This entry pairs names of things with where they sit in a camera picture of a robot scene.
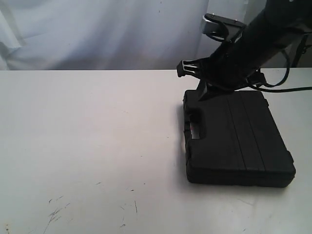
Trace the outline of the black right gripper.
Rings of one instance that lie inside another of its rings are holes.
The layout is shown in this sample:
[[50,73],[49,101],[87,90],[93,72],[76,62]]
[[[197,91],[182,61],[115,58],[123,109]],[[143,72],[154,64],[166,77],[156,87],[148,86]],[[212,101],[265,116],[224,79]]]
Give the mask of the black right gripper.
[[211,56],[196,60],[182,60],[176,67],[178,77],[192,76],[200,80],[197,100],[206,101],[217,92],[264,84],[259,71],[266,60],[266,49],[261,46],[221,46]]

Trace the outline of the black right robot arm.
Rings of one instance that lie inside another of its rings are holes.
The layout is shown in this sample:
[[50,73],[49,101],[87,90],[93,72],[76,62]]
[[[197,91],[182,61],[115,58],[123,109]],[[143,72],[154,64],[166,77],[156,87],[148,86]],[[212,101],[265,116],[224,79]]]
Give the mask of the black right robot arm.
[[207,58],[182,60],[178,77],[199,79],[199,99],[265,85],[261,66],[298,38],[312,32],[310,0],[268,0],[264,9],[244,24],[215,14],[205,14],[202,34],[220,42]]

